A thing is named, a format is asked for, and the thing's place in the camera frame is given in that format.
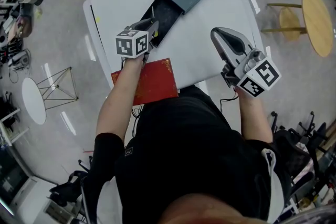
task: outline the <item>concrete floor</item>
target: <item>concrete floor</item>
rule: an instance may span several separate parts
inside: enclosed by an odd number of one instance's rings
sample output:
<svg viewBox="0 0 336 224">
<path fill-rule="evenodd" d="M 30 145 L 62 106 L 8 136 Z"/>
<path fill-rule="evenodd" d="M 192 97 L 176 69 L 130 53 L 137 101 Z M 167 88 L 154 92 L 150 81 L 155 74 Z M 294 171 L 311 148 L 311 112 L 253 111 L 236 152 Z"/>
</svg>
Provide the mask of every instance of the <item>concrete floor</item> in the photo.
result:
<svg viewBox="0 0 336 224">
<path fill-rule="evenodd" d="M 3 68 L 4 79 L 0 82 L 2 89 L 11 91 L 14 102 L 22 108 L 20 127 L 30 127 L 29 133 L 15 142 L 15 147 L 35 174 L 57 183 L 66 181 L 68 175 L 79 168 L 79 158 L 87 161 L 89 154 L 83 151 L 93 150 L 98 112 L 109 93 L 99 61 L 90 60 L 88 53 L 87 41 L 90 37 L 82 9 L 84 1 L 44 0 L 40 6 L 43 14 L 35 20 L 33 33 L 24 40 L 32 55 L 30 75 L 21 72 L 19 82 L 12 84 L 7 68 Z M 301 0 L 257 0 L 261 8 L 256 15 L 260 29 L 278 25 L 280 9 L 266 8 L 269 2 L 299 4 Z M 324 2 L 334 25 L 335 2 Z M 335 47 L 327 58 L 321 58 L 311 47 L 307 35 L 296 42 L 285 41 L 282 34 L 261 36 L 264 46 L 271 47 L 273 60 L 282 73 L 278 84 L 262 96 L 267 113 L 277 111 L 279 125 L 286 127 L 296 128 L 299 121 L 307 120 L 312 110 L 315 111 L 317 125 L 323 121 L 331 123 L 336 116 Z M 41 126 L 35 124 L 25 111 L 21 83 L 26 76 L 35 81 L 45 78 L 46 63 L 51 73 L 73 67 L 79 101 L 49 110 L 47 121 Z M 206 86 L 218 106 L 220 98 L 234 95 L 220 76 L 207 80 Z M 75 133 L 64 124 L 60 115 L 63 111 Z M 223 114 L 232 128 L 240 131 L 238 100 L 226 103 Z"/>
</svg>

